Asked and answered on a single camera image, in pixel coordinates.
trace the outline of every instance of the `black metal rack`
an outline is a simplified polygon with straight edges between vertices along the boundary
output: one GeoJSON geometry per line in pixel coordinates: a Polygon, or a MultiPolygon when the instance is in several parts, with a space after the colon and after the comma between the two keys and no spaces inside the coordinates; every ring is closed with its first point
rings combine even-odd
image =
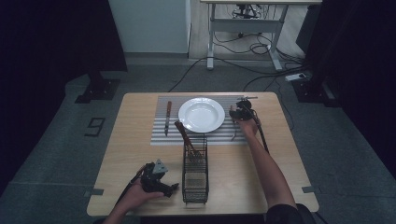
{"type": "Polygon", "coordinates": [[[209,193],[207,140],[206,137],[191,138],[195,153],[184,146],[183,155],[183,202],[206,203],[209,193]]]}

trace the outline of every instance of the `desk leg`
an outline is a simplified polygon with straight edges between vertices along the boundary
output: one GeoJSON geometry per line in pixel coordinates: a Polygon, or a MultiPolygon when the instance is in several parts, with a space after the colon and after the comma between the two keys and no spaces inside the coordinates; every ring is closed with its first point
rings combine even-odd
{"type": "Polygon", "coordinates": [[[274,39],[272,41],[272,44],[268,45],[267,47],[268,52],[270,53],[270,57],[273,61],[274,67],[277,71],[283,69],[282,65],[279,62],[279,54],[276,51],[276,46],[277,46],[277,41],[279,40],[280,37],[280,33],[282,32],[283,23],[285,23],[285,18],[286,18],[286,13],[288,13],[288,8],[289,8],[288,5],[285,5],[283,7],[282,15],[280,16],[279,25],[276,28],[274,39]]]}
{"type": "Polygon", "coordinates": [[[210,16],[210,23],[209,23],[209,45],[207,46],[207,65],[206,68],[207,70],[213,70],[214,64],[213,64],[213,35],[215,34],[215,30],[213,28],[213,21],[215,20],[215,10],[216,10],[216,4],[212,4],[212,14],[210,16]]]}

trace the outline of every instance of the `striped placemat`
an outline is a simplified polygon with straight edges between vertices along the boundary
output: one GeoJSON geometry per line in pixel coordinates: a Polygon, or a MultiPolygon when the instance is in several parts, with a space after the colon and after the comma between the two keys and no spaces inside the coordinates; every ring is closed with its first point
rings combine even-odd
{"type": "MultiPolygon", "coordinates": [[[[155,120],[152,128],[151,142],[152,146],[182,146],[183,138],[175,126],[178,120],[178,110],[190,99],[197,97],[205,97],[218,102],[224,109],[225,119],[221,126],[213,132],[205,133],[208,145],[242,145],[246,143],[245,137],[239,129],[238,124],[233,125],[233,121],[229,116],[230,106],[236,107],[238,98],[243,95],[216,95],[216,96],[159,96],[155,120]],[[166,121],[166,107],[168,101],[172,101],[171,116],[169,119],[169,132],[165,136],[164,127],[166,121]],[[236,137],[231,140],[236,130],[236,137]]],[[[189,137],[200,137],[201,133],[194,133],[186,130],[189,137]]]]}

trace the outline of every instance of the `black curtain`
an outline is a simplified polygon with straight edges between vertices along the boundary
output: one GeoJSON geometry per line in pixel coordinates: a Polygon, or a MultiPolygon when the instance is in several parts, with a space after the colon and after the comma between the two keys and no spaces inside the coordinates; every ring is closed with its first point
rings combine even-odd
{"type": "Polygon", "coordinates": [[[107,0],[0,3],[0,193],[50,124],[69,80],[126,71],[107,0]]]}
{"type": "Polygon", "coordinates": [[[330,80],[339,105],[396,176],[394,8],[387,0],[324,0],[306,58],[311,91],[330,80]]]}

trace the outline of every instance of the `plate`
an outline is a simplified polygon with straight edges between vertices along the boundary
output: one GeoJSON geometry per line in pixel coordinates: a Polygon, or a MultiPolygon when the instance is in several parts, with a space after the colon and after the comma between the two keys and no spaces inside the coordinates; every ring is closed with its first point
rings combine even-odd
{"type": "Polygon", "coordinates": [[[194,98],[184,103],[178,110],[178,119],[184,127],[196,133],[216,130],[224,121],[223,107],[208,98],[194,98]]]}

